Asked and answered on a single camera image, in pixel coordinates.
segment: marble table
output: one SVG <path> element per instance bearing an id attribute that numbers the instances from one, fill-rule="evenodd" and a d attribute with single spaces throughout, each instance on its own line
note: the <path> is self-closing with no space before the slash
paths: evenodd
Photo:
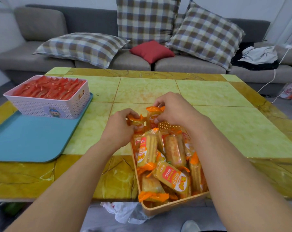
<path id="1" fill-rule="evenodd" d="M 235 75 L 55 67 L 46 75 L 87 79 L 93 100 L 62 155 L 48 163 L 0 162 L 0 200 L 32 201 L 73 165 L 101 136 L 108 117 L 145 108 L 168 92 L 183 95 L 209 116 L 284 197 L 292 199 L 292 120 Z M 0 124 L 16 111 L 0 106 Z M 93 200 L 135 201 L 130 146 L 106 165 Z"/>

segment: teal tray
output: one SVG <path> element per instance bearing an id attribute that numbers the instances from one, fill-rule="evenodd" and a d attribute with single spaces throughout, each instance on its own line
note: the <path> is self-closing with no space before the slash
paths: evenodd
<path id="1" fill-rule="evenodd" d="M 48 162 L 57 158 L 66 147 L 78 123 L 77 119 L 26 116 L 19 111 L 0 125 L 0 161 Z"/>

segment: red pillow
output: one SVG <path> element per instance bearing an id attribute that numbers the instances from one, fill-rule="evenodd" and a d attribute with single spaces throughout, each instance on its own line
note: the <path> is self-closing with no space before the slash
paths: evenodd
<path id="1" fill-rule="evenodd" d="M 152 64 L 161 58 L 175 57 L 173 51 L 160 45 L 155 40 L 135 46 L 130 50 L 130 52 L 142 57 L 149 64 Z"/>

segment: sofa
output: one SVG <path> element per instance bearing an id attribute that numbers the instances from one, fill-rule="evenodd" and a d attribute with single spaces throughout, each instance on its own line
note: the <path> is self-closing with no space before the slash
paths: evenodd
<path id="1" fill-rule="evenodd" d="M 117 11 L 90 8 L 27 5 L 14 10 L 16 21 L 26 42 L 17 48 L 0 54 L 0 69 L 15 83 L 19 84 L 28 78 L 44 74 L 54 67 L 97 68 L 89 63 L 52 58 L 32 53 L 50 38 L 73 32 L 104 33 L 118 36 Z M 271 44 L 262 42 L 270 22 L 264 20 L 230 19 L 241 27 L 246 36 L 243 42 L 255 42 L 255 47 Z M 276 46 L 279 60 L 286 49 Z M 292 49 L 289 50 L 282 64 L 276 70 L 275 80 L 267 85 L 260 94 L 276 96 L 283 86 L 292 82 Z M 109 69 L 163 71 L 204 74 L 234 74 L 258 91 L 274 77 L 274 70 L 249 71 L 232 66 L 227 72 L 221 66 L 186 55 L 164 58 L 150 65 L 143 58 L 120 50 L 113 58 Z"/>

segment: white shoe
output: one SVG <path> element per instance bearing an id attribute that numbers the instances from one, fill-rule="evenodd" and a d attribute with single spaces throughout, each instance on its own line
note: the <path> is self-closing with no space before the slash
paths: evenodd
<path id="1" fill-rule="evenodd" d="M 188 220 L 186 221 L 180 230 L 180 232 L 199 232 L 201 231 L 200 227 L 195 221 Z"/>

